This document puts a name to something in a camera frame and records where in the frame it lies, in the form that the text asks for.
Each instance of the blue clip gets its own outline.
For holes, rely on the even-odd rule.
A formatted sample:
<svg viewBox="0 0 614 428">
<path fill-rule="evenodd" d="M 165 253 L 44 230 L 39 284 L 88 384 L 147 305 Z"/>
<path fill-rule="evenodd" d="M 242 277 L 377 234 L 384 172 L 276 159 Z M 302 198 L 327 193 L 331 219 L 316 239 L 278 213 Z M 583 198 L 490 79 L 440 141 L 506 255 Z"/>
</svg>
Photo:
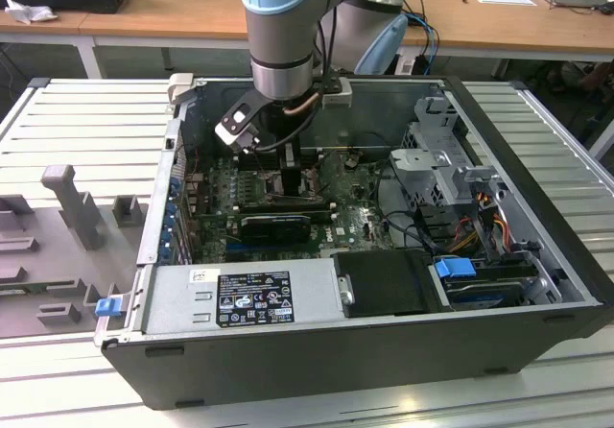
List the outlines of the blue clip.
<svg viewBox="0 0 614 428">
<path fill-rule="evenodd" d="M 120 298 L 101 298 L 96 303 L 96 316 L 122 316 L 122 300 Z"/>
<path fill-rule="evenodd" d="M 476 276 L 476 269 L 468 258 L 442 258 L 436 262 L 435 269 L 440 278 Z"/>
</svg>

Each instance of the warning label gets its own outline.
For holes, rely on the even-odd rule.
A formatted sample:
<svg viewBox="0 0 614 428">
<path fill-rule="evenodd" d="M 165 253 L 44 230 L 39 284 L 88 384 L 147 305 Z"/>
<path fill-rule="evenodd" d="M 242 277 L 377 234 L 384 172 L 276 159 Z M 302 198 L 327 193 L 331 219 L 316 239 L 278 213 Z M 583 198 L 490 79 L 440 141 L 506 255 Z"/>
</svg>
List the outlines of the warning label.
<svg viewBox="0 0 614 428">
<path fill-rule="evenodd" d="M 222 274 L 218 277 L 220 327 L 294 322 L 289 272 Z"/>
</svg>

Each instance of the motherboard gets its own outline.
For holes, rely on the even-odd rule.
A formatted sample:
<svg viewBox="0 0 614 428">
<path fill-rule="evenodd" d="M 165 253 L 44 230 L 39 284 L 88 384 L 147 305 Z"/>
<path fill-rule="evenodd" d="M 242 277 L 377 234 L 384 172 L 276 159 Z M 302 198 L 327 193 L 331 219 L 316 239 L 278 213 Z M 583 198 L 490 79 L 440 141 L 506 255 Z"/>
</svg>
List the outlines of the motherboard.
<svg viewBox="0 0 614 428">
<path fill-rule="evenodd" d="M 374 207 L 381 163 L 366 161 L 348 149 L 320 152 L 302 169 L 298 196 L 284 196 L 277 192 L 280 172 L 267 167 L 266 157 L 251 158 L 249 164 L 236 156 L 218 158 L 192 180 L 188 177 L 194 263 L 321 258 L 339 251 L 392 249 L 388 226 Z M 249 224 L 261 226 L 273 219 L 276 224 L 283 220 L 284 228 L 265 232 L 264 240 L 248 236 Z"/>
</svg>

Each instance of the green circuit board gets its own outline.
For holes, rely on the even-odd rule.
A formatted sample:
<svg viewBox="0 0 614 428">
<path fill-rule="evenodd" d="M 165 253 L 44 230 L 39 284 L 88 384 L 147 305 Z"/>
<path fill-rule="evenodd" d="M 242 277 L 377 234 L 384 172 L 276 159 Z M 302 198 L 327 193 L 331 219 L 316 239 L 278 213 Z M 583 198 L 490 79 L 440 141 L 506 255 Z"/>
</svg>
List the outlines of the green circuit board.
<svg viewBox="0 0 614 428">
<path fill-rule="evenodd" d="M 301 193 L 293 198 L 276 193 L 281 180 L 278 172 L 244 171 L 231 159 L 216 161 L 206 172 L 209 210 L 194 216 L 200 240 L 194 262 L 292 260 L 329 257 L 336 251 L 391 249 L 390 236 L 374 208 L 373 190 L 379 174 L 376 164 L 363 163 L 360 155 L 348 151 L 329 152 L 319 161 L 318 167 L 302 171 Z M 241 220 L 252 215 L 285 214 L 277 214 L 276 204 L 322 209 L 316 211 L 319 217 L 312 219 L 309 241 L 287 246 L 243 244 Z M 302 215 L 300 211 L 289 214 Z"/>
</svg>

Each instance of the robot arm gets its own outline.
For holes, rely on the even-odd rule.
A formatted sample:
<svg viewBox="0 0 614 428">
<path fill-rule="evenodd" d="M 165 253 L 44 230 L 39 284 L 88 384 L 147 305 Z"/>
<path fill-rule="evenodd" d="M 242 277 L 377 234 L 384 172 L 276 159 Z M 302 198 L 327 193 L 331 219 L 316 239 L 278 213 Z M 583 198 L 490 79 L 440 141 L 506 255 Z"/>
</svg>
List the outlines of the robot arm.
<svg viewBox="0 0 614 428">
<path fill-rule="evenodd" d="M 242 1 L 256 89 L 272 100 L 300 97 L 312 85 L 318 22 L 342 0 Z"/>
<path fill-rule="evenodd" d="M 332 31 L 338 30 L 334 34 L 332 61 L 359 74 L 383 73 L 407 26 L 406 17 L 399 15 L 401 0 L 242 1 L 257 92 L 237 102 L 216 127 L 218 136 L 235 151 L 279 151 L 312 122 L 319 103 L 313 103 L 311 110 L 303 107 L 318 98 L 317 94 L 310 95 L 310 89 L 314 38 L 320 23 L 327 35 L 326 49 L 330 48 Z M 335 13 L 339 18 L 337 27 L 332 25 Z M 297 104 L 300 109 L 289 108 Z M 289 114 L 293 111 L 300 115 Z M 251 124 L 256 117 L 274 133 L 275 143 L 258 145 L 258 130 Z"/>
</svg>

